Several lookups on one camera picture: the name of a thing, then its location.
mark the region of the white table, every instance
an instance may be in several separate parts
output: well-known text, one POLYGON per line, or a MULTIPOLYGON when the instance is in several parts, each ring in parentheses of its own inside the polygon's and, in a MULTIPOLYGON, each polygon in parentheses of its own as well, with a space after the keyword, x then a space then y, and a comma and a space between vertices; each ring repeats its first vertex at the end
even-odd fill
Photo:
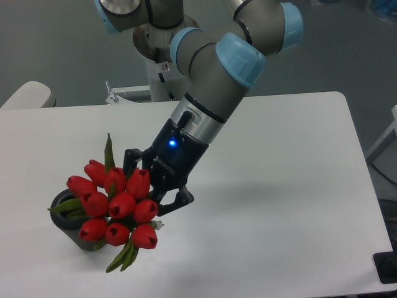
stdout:
MULTIPOLYGON (((321 297, 391 291, 391 251, 343 95, 245 98, 165 215, 155 250, 105 273, 121 248, 81 251, 46 210, 102 161, 151 145, 176 102, 0 112, 0 297, 321 297)), ((173 199, 175 192, 168 195, 173 199)))

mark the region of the tulip bud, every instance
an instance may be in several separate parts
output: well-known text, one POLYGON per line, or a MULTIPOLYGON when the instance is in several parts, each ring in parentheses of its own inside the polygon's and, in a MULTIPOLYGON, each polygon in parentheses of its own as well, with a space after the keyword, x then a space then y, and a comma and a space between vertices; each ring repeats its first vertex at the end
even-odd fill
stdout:
POLYGON ((128 238, 130 238, 130 229, 123 224, 115 222, 107 227, 105 239, 110 245, 126 244, 128 238))
POLYGON ((85 192, 97 191, 95 183, 80 176, 70 176, 66 185, 76 197, 81 197, 85 192))
POLYGON ((105 236, 106 228, 106 219, 90 219, 81 226, 79 237, 85 241, 100 240, 105 236))
POLYGON ((132 232, 132 243, 138 248, 153 249, 157 245, 156 231, 150 225, 139 225, 132 232))
POLYGON ((158 213, 159 207, 157 203, 152 200, 146 199, 137 203, 134 212, 132 213, 132 217, 138 224, 146 224, 150 222, 153 217, 158 215, 158 213))
POLYGON ((133 212, 134 208, 135 198, 127 192, 121 192, 109 203, 109 215, 114 219, 121 219, 133 212))
POLYGON ((80 198, 86 214, 93 217, 105 216, 109 210, 109 200, 103 193, 86 192, 80 198))
POLYGON ((90 160, 89 164, 84 167, 84 172, 99 187, 104 187, 106 177, 105 166, 96 160, 90 160))
POLYGON ((135 169, 127 181, 127 192, 137 199, 148 196, 150 189, 150 175, 147 169, 135 169))
POLYGON ((104 187, 106 193, 110 191, 110 185, 114 184, 116 187, 116 193, 120 193, 125 191, 125 185, 127 183, 127 179, 121 168, 111 168, 109 172, 106 174, 104 187))

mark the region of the dark gray vase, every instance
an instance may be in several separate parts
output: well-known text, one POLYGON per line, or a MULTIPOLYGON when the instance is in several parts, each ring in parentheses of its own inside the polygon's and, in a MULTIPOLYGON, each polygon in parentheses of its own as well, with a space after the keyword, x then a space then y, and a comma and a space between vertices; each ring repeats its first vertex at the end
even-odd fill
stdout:
MULTIPOLYGON (((58 206, 64 201, 74 199, 75 196, 71 193, 69 189, 65 189, 59 195, 57 195, 54 201, 51 204, 51 208, 58 206)), ((62 212, 60 213, 51 213, 51 219, 53 223, 61 229, 67 236, 72 239, 75 244, 78 245, 82 250, 94 251, 94 246, 98 241, 85 241, 79 237, 80 228, 84 222, 89 220, 89 218, 80 218, 80 219, 69 219, 62 212)))

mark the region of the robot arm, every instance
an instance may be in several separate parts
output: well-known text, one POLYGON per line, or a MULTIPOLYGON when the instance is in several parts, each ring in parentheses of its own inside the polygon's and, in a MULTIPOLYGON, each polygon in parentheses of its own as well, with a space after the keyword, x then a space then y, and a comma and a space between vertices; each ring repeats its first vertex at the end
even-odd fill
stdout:
MULTIPOLYGON (((171 5, 182 1, 159 2, 171 5)), ((152 200, 159 204, 159 216, 194 200, 186 188, 188 176, 255 85, 265 67, 265 55, 289 48, 302 37, 301 15, 290 3, 277 4, 274 0, 231 3, 234 21, 230 24, 213 32, 185 28, 175 35, 170 57, 179 71, 190 78, 191 87, 150 148, 125 152, 124 172, 135 169, 140 160, 150 172, 152 200), (164 195, 172 189, 179 190, 175 201, 161 205, 164 195)), ((147 12, 147 6, 142 6, 143 1, 135 11, 147 12)))
POLYGON ((110 33, 150 23, 158 29, 172 29, 184 20, 183 0, 95 0, 110 33))

